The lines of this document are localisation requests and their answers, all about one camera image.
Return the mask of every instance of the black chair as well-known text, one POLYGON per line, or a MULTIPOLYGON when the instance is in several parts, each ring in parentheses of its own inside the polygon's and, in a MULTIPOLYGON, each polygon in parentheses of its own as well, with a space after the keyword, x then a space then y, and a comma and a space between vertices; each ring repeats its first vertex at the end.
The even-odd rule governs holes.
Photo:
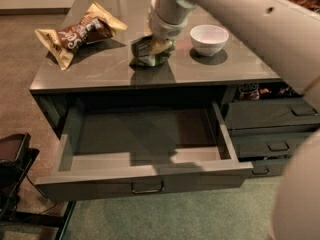
POLYGON ((62 239, 76 202, 68 203, 63 216, 16 211, 20 185, 25 178, 29 179, 27 174, 39 154, 38 149, 29 148, 30 138, 25 133, 0 139, 0 222, 55 227, 55 239, 62 239))

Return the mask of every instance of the brown chip bag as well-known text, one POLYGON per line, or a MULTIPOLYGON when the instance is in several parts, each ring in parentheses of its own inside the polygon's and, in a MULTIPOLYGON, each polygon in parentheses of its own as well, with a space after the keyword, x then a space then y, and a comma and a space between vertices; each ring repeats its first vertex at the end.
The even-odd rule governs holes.
POLYGON ((61 30, 36 29, 43 45, 54 55, 62 70, 67 69, 82 44, 114 37, 127 26, 94 2, 77 25, 61 30))

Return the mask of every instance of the bowl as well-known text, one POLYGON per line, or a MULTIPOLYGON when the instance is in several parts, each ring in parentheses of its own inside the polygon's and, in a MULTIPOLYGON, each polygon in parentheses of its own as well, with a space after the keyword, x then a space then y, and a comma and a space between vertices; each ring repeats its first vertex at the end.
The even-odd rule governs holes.
POLYGON ((229 33, 215 25, 199 25, 191 29, 190 37, 193 48, 202 56, 212 56, 226 44, 229 33))

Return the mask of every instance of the gray carpet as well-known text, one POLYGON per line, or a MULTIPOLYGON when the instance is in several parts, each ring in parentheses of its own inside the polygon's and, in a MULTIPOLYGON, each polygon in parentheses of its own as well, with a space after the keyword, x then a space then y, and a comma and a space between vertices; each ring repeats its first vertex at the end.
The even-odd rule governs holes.
MULTIPOLYGON (((28 88, 47 51, 33 33, 57 28, 65 15, 0 16, 0 137, 29 132, 40 155, 31 180, 48 174, 58 139, 28 88)), ((78 202, 65 239, 266 239, 279 177, 241 188, 78 202)), ((53 206, 25 181, 18 210, 53 206)), ((58 204, 48 214, 63 211, 58 204)), ((53 239, 55 230, 0 223, 0 239, 53 239)))

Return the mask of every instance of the drawer handle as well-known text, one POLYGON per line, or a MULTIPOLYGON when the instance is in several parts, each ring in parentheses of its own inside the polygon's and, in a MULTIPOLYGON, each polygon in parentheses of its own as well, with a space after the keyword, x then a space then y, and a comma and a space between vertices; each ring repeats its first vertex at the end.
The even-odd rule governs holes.
POLYGON ((296 111, 294 111, 293 109, 291 109, 291 112, 294 116, 300 117, 300 116, 317 116, 318 112, 315 109, 312 109, 310 112, 306 112, 306 113, 297 113, 296 111))
POLYGON ((289 151, 289 150, 290 150, 290 147, 289 147, 288 143, 285 142, 285 144, 286 144, 286 147, 285 147, 285 148, 279 148, 279 149, 274 149, 274 148, 270 147, 270 145, 268 144, 268 149, 269 149, 271 152, 289 151))
POLYGON ((161 187, 159 189, 145 190, 145 191, 136 191, 134 189, 134 183, 131 183, 131 192, 135 195, 143 195, 143 194, 154 194, 161 193, 164 191, 164 183, 161 181, 161 187))
POLYGON ((270 173, 268 167, 266 167, 265 169, 266 169, 265 172, 255 172, 254 170, 252 170, 252 174, 253 174, 253 175, 256 175, 256 176, 259 176, 259 175, 260 175, 260 176, 261 176, 261 175, 268 175, 268 174, 270 173))

